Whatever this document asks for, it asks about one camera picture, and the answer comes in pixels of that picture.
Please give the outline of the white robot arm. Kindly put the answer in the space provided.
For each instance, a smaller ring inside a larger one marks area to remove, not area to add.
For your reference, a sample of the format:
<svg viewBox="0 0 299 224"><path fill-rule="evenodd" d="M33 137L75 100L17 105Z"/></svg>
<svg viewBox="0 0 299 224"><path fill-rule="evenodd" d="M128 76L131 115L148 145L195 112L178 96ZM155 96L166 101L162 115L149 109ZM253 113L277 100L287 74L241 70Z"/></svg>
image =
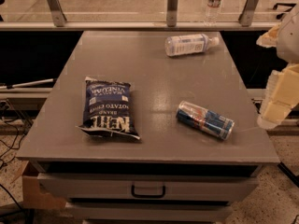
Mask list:
<svg viewBox="0 0 299 224"><path fill-rule="evenodd" d="M261 35L256 44L274 47L277 56L288 63L281 72L273 70L267 80L257 123L269 130L280 125L299 104L299 6Z"/></svg>

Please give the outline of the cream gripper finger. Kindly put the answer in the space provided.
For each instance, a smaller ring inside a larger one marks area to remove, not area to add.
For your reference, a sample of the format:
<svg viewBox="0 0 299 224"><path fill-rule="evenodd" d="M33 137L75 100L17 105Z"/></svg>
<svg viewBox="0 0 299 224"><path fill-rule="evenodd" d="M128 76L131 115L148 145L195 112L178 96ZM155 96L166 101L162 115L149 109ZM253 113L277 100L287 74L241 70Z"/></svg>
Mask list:
<svg viewBox="0 0 299 224"><path fill-rule="evenodd" d="M279 27L280 24L277 24L263 35L260 35L256 41L256 44L264 48L274 48L277 43Z"/></svg>
<svg viewBox="0 0 299 224"><path fill-rule="evenodd" d="M273 70L269 76L257 123L263 129L274 129L298 104L299 64L289 63L281 72Z"/></svg>

